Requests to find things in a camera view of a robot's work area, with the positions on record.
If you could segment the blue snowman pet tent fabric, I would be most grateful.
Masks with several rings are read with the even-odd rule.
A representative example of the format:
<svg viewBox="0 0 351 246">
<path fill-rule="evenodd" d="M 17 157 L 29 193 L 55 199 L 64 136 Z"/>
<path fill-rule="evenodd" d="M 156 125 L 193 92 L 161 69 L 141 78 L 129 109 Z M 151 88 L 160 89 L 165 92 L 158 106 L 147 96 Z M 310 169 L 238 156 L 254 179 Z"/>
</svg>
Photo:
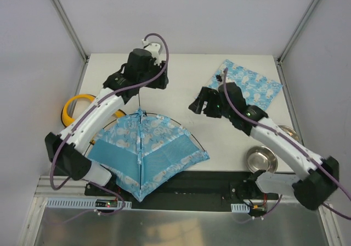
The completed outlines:
<svg viewBox="0 0 351 246">
<path fill-rule="evenodd" d="M 141 202 L 170 178 L 210 156 L 182 125 L 138 109 L 102 128 L 88 158 L 112 171 L 116 185 Z"/>
</svg>

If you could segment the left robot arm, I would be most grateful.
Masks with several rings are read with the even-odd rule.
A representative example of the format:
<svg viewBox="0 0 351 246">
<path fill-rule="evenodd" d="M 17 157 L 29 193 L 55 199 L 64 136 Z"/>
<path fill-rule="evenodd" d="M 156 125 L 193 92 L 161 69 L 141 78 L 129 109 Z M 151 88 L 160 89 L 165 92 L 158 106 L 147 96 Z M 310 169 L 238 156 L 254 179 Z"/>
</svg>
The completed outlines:
<svg viewBox="0 0 351 246">
<path fill-rule="evenodd" d="M 130 52 L 121 69 L 103 83 L 90 106 L 59 134 L 48 133 L 44 139 L 49 160 L 50 184 L 54 184 L 54 170 L 60 169 L 72 180 L 86 180 L 97 184 L 97 190 L 104 196 L 115 192 L 116 183 L 112 173 L 83 155 L 95 134 L 107 120 L 139 93 L 141 87 L 165 89 L 168 83 L 167 60 L 161 60 L 162 45 L 144 44 Z"/>
</svg>

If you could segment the black tent pole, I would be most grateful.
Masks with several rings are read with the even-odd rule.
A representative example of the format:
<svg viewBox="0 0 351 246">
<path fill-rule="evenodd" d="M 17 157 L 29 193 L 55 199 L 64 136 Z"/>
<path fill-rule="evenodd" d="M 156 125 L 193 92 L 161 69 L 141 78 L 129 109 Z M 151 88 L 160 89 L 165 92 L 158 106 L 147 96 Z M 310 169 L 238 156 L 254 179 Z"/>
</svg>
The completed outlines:
<svg viewBox="0 0 351 246">
<path fill-rule="evenodd" d="M 138 95 L 138 104 L 139 104 L 139 109 L 138 109 L 138 114 L 139 114 L 139 138 L 140 138 L 140 150 L 139 150 L 139 165 L 140 165 L 140 176 L 139 176 L 139 183 L 140 187 L 139 190 L 141 192 L 142 190 L 142 185 L 143 185 L 143 143 L 142 143 L 142 117 L 143 117 L 143 110 L 141 109 L 141 102 L 140 102 L 140 95 Z"/>
<path fill-rule="evenodd" d="M 175 141 L 181 135 L 186 135 L 200 150 L 205 150 L 195 136 L 179 122 L 167 116 L 143 110 L 143 154 L 147 155 L 165 144 Z M 88 154 L 99 139 L 137 154 L 140 150 L 138 111 L 118 118 L 113 123 L 103 127 L 90 141 L 85 154 Z"/>
</svg>

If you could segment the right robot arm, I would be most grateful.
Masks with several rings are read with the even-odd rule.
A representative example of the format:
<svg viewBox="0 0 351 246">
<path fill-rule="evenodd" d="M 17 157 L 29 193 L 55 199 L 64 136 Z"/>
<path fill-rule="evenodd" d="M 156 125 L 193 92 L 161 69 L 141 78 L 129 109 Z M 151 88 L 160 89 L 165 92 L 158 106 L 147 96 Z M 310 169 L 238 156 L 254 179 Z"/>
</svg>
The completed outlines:
<svg viewBox="0 0 351 246">
<path fill-rule="evenodd" d="M 264 110 L 247 104 L 235 83 L 223 83 L 218 89 L 201 88 L 189 109 L 211 118 L 227 118 L 236 129 L 268 147 L 295 173 L 289 178 L 259 171 L 255 181 L 247 185 L 251 198 L 259 199 L 265 193 L 284 194 L 294 196 L 305 208 L 316 210 L 337 190 L 338 161 L 332 156 L 321 157 L 286 134 Z"/>
</svg>

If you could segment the blue snowman tent mat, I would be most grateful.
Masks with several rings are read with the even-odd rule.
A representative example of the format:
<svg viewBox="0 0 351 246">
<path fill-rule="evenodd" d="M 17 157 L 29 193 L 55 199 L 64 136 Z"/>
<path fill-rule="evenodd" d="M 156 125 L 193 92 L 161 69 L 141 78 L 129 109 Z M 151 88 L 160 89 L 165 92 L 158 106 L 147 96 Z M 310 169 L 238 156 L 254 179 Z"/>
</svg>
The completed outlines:
<svg viewBox="0 0 351 246">
<path fill-rule="evenodd" d="M 268 109 L 283 87 L 281 83 L 227 59 L 206 83 L 206 87 L 217 89 L 219 81 L 216 76 L 222 74 L 226 68 L 228 69 L 226 81 L 234 82 L 240 87 L 247 104 L 256 105 L 264 111 Z"/>
</svg>

